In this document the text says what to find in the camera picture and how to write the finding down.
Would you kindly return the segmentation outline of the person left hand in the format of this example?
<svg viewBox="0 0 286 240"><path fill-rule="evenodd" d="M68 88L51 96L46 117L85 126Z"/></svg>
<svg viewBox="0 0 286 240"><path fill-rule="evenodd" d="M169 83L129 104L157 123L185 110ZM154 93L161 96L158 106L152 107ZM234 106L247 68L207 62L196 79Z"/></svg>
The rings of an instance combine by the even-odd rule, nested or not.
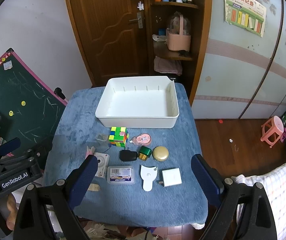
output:
<svg viewBox="0 0 286 240"><path fill-rule="evenodd" d="M18 208L16 207L16 199L12 193L8 195L7 209L9 211L9 215L6 219L6 224L9 230L14 230Z"/></svg>

